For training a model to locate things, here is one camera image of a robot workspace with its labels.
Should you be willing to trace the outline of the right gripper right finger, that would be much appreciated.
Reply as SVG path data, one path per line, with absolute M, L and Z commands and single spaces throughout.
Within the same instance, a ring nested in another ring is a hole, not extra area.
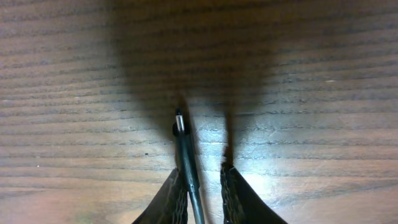
M 220 182 L 225 223 L 287 224 L 262 201 L 235 166 L 222 163 Z

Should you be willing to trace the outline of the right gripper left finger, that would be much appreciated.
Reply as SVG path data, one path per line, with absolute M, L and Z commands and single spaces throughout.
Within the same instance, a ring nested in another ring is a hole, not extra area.
M 187 190 L 180 171 L 175 168 L 132 224 L 187 224 L 187 221 Z

